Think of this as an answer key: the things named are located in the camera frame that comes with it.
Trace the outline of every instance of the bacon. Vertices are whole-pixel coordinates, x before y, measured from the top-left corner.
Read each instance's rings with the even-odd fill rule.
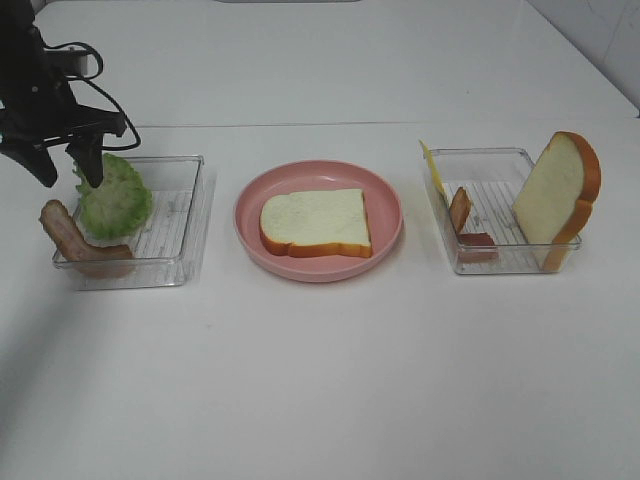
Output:
[[[133,253],[128,245],[97,247],[84,239],[73,218],[59,200],[49,200],[40,213],[40,223],[64,258],[70,262],[92,260],[130,260]],[[74,268],[95,278],[122,277],[133,270],[131,265],[107,265],[96,263],[77,265]]]
[[[459,187],[456,191],[453,200],[451,200],[449,212],[451,213],[453,228],[456,230],[456,233],[460,233],[464,228],[469,213],[471,213],[471,199],[464,188]]]
[[[468,247],[493,247],[482,248],[474,251],[460,250],[459,258],[463,263],[480,263],[490,262],[498,258],[498,250],[495,248],[496,244],[486,232],[482,233],[460,233],[458,234],[458,240],[461,244]]]

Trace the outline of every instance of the transparent tray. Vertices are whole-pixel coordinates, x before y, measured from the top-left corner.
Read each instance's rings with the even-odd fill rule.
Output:
[[[132,260],[67,261],[60,251],[53,265],[65,271],[76,290],[104,290],[182,285],[195,278],[202,265],[215,174],[204,178],[201,156],[127,158],[152,191],[151,216],[133,235],[104,242],[84,230],[87,242],[106,246],[126,243]]]
[[[425,176],[429,200],[440,228],[453,270],[464,274],[553,273],[560,271],[571,252],[582,243],[576,236],[569,243],[527,243],[511,206],[534,163],[520,148],[444,149],[431,151],[445,196]],[[463,233],[486,232],[495,247],[467,246],[458,240],[449,206],[458,187],[464,187],[473,202]],[[555,270],[543,270],[549,254],[564,256]]]

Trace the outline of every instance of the toast slice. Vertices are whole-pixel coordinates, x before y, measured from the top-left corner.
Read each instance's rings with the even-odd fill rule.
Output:
[[[368,258],[373,254],[359,188],[269,198],[260,214],[260,238],[269,253],[279,256]]]
[[[571,241],[587,223],[600,191],[598,157],[572,132],[556,132],[518,194],[513,212],[530,244]],[[537,255],[544,271],[560,269],[568,250]]]

